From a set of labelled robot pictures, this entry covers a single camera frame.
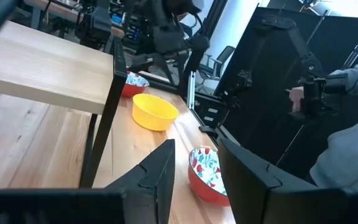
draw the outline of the red bowl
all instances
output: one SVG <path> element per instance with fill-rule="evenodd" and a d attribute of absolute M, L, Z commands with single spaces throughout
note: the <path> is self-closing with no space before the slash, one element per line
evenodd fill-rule
<path fill-rule="evenodd" d="M 136 94 L 143 93 L 143 91 L 148 87 L 149 81 L 145 78 L 141 77 L 138 74 L 133 72 L 127 72 L 128 77 L 127 81 L 125 82 L 124 89 L 122 90 L 121 96 L 123 97 L 133 97 Z"/>
<path fill-rule="evenodd" d="M 192 150 L 189 154 L 188 176 L 191 189 L 205 202 L 230 206 L 223 185 L 217 150 Z"/>

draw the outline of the desk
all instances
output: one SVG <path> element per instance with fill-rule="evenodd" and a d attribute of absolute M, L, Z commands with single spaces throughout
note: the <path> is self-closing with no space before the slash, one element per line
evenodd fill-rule
<path fill-rule="evenodd" d="M 0 31 L 0 93 L 100 114 L 112 79 L 111 55 L 12 22 Z M 199 123 L 179 96 L 153 88 L 147 93 L 173 103 L 179 117 L 165 132 L 149 131 L 133 122 L 132 101 L 122 98 L 109 135 L 112 159 L 101 163 L 94 186 L 108 185 L 173 138 L 176 170 L 170 223 L 234 223 L 230 208 L 202 202 L 188 185 L 188 153 L 194 147 L 214 147 L 208 135 L 198 130 Z M 105 167 L 112 167 L 111 174 L 101 174 Z"/>
<path fill-rule="evenodd" d="M 74 6 L 76 1 L 74 0 L 57 0 L 68 6 Z M 33 7 L 32 11 L 32 21 L 31 21 L 31 28 L 38 29 L 40 23 L 41 12 L 45 9 L 46 5 L 48 4 L 48 0 L 24 0 L 24 2 Z M 74 10 L 70 10 L 66 7 L 59 6 L 58 4 L 51 3 L 49 5 L 48 12 L 53 14 L 54 16 L 61 17 L 66 19 L 70 22 L 76 22 L 78 12 Z M 122 29 L 118 29 L 117 27 L 111 27 L 111 35 L 117 35 L 120 38 L 125 36 L 125 33 Z"/>

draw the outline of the black panel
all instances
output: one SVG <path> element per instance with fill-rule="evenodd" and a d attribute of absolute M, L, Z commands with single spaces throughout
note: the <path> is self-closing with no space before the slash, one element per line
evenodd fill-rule
<path fill-rule="evenodd" d="M 263 41 L 255 29 L 257 19 L 261 15 L 278 12 L 278 9 L 255 10 L 227 66 L 217 94 L 224 90 L 225 83 L 240 70 L 251 68 L 257 48 Z M 286 10 L 280 16 L 292 18 L 305 41 L 320 20 L 320 16 Z M 309 48 L 323 64 L 323 70 L 330 73 L 343 66 L 357 44 L 358 18 L 326 17 L 310 41 Z M 229 113 L 225 128 L 243 147 L 275 164 L 302 125 L 287 116 L 291 102 L 284 89 L 297 86 L 297 80 L 303 75 L 304 71 L 287 33 L 271 33 L 252 71 L 252 88 L 240 98 L 242 109 Z M 358 122 L 357 100 L 358 97 L 348 96 L 337 118 L 323 118 L 321 122 L 309 124 L 297 139 L 298 145 L 280 167 L 298 177 L 306 176 L 317 156 L 326 149 L 328 135 Z"/>

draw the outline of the person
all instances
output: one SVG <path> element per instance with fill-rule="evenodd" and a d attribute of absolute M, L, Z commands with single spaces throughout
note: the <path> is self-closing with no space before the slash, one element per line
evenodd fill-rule
<path fill-rule="evenodd" d="M 348 94 L 358 95 L 358 65 L 347 70 L 337 70 L 330 75 L 341 73 L 348 74 Z M 294 112 L 301 109 L 302 98 L 303 87 L 296 87 L 290 91 Z M 358 188 L 358 123 L 328 137 L 328 148 L 310 169 L 310 177 L 319 187 Z"/>

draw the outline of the black metal frame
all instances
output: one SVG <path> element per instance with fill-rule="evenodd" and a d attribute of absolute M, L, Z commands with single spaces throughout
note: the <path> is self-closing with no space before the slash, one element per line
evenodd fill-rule
<path fill-rule="evenodd" d="M 215 0 L 211 9 L 208 13 L 206 21 L 204 23 L 204 33 L 208 38 L 211 38 L 212 33 L 218 23 L 219 17 L 222 14 L 222 11 L 227 3 L 227 0 Z M 94 130 L 96 126 L 96 120 L 98 115 L 92 114 L 91 120 L 89 122 L 88 135 L 86 138 L 85 152 L 83 166 L 81 169 L 81 178 L 80 178 L 80 187 L 81 188 L 91 188 L 96 177 L 96 172 L 98 171 L 99 163 L 103 155 L 104 148 L 110 133 L 112 126 L 112 121 L 116 113 L 119 100 L 121 97 L 122 90 L 124 88 L 126 78 L 127 78 L 127 68 L 124 59 L 124 51 L 122 49 L 122 42 L 119 37 L 113 38 L 113 45 L 110 51 L 114 55 L 113 60 L 113 71 L 114 78 L 111 83 L 110 91 L 106 100 L 106 104 L 103 109 L 101 116 L 100 125 L 98 132 L 96 133 L 96 138 L 93 141 Z M 180 77 L 180 83 L 178 86 L 175 86 L 172 83 L 165 82 L 152 77 L 145 77 L 148 79 L 150 86 L 159 90 L 167 91 L 175 95 L 180 95 L 184 100 L 187 97 L 188 93 L 188 82 L 189 76 L 192 71 L 196 71 L 198 65 L 201 62 L 204 52 L 193 52 L 189 62 L 186 65 L 183 76 Z M 226 106 L 222 103 L 218 97 L 205 95 L 202 93 L 195 94 L 196 100 L 208 101 L 219 104 L 221 106 Z M 204 126 L 202 119 L 196 114 L 195 110 L 190 110 L 195 118 L 200 123 L 201 127 Z M 211 140 L 215 145 L 218 145 L 217 139 L 213 135 L 209 135 Z"/>

